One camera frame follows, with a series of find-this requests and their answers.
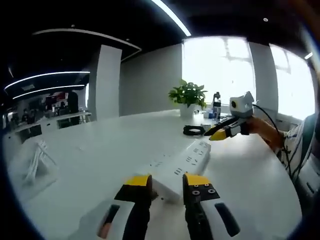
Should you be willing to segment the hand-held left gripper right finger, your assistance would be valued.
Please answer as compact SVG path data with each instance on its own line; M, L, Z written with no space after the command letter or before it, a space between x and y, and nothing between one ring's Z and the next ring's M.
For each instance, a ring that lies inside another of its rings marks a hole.
M251 240L253 225L236 216L205 176L182 177L185 221L192 240Z

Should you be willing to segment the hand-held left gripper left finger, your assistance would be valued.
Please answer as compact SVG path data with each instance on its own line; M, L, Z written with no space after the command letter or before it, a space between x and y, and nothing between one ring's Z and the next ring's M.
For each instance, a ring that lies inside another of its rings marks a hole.
M143 240L150 221L152 176L128 179L115 197L98 204L79 221L78 240Z

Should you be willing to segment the person's right hand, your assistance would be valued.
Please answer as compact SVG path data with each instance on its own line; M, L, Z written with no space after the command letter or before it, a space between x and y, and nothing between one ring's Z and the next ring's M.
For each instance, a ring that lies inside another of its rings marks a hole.
M250 134L258 134L260 137L267 139L272 127L263 119L252 116L246 120Z

